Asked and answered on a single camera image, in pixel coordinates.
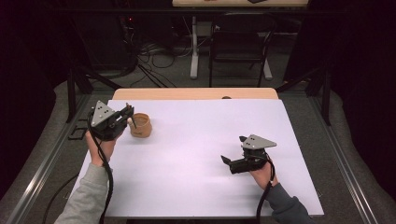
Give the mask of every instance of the table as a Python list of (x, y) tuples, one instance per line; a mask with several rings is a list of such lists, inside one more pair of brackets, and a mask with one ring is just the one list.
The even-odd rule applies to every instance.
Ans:
[[(173, 0), (174, 7), (306, 7), (308, 0), (266, 0), (252, 4), (248, 0)], [(192, 59), (190, 78), (198, 78), (198, 47), (197, 47), (197, 21), (192, 16)], [(264, 64), (265, 79), (271, 80), (272, 74), (268, 62)]]
[[(127, 127), (119, 138), (110, 162), (114, 192), (108, 217), (254, 218), (262, 190), (249, 173), (232, 175), (220, 158), (240, 159), (238, 137), (251, 133), (277, 143), (267, 152), (282, 185), (299, 197), (310, 215), (323, 215), (274, 89), (119, 89), (108, 105), (120, 110), (126, 102), (135, 113), (150, 115), (153, 132), (138, 139)], [(89, 162), (87, 153), (81, 174)], [(271, 212), (265, 203), (262, 216)]]

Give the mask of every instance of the white tabletop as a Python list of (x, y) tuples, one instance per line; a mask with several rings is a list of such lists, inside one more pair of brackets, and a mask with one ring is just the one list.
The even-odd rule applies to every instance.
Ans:
[[(239, 136), (251, 133), (277, 143), (266, 151), (279, 181), (310, 215), (323, 215), (281, 100), (113, 100), (108, 105), (121, 110), (126, 102), (135, 113), (149, 114), (153, 131), (138, 139), (127, 127), (118, 140), (110, 161), (114, 192), (108, 217), (255, 217), (262, 190), (249, 173), (232, 175), (220, 158), (241, 159)], [(89, 162), (87, 154), (82, 174)], [(265, 203), (262, 215), (271, 212)]]
[(173, 0), (174, 7), (306, 7), (308, 0), (266, 0), (252, 4), (248, 0)]

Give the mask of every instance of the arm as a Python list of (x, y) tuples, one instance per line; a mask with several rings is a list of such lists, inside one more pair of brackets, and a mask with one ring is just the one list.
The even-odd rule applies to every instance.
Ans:
[[(270, 180), (271, 165), (267, 162), (257, 171), (251, 171), (250, 174), (254, 177), (257, 184), (265, 189)], [(310, 224), (315, 223), (308, 215), (304, 205), (300, 203), (297, 197), (290, 197), (283, 189), (282, 185), (277, 181), (275, 176), (273, 187), (266, 197), (274, 210), (273, 218), (281, 224)]]
[(105, 168), (90, 163), (55, 223), (99, 223), (105, 209), (107, 180)]
[[(70, 197), (64, 211), (55, 223), (98, 223), (105, 209), (108, 176), (98, 154), (98, 148), (89, 132), (85, 134), (92, 162), (87, 173), (80, 180), (80, 185)], [(101, 148), (109, 161), (114, 151), (117, 138), (102, 142)]]

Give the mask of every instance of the chair leg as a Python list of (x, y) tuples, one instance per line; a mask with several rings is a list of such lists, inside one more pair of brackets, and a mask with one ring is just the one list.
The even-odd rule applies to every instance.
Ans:
[(212, 87), (212, 60), (209, 58), (209, 87)]
[(264, 75), (264, 63), (262, 63), (262, 68), (260, 69), (259, 83), (257, 83), (257, 88), (262, 85), (262, 76)]

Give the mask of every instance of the wooden table edge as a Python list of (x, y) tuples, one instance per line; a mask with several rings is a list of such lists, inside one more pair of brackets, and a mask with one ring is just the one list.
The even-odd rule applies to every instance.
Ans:
[(128, 88), (114, 92), (113, 100), (279, 99), (273, 88)]
[(308, 0), (269, 0), (256, 4), (246, 1), (173, 0), (173, 7), (307, 7)]

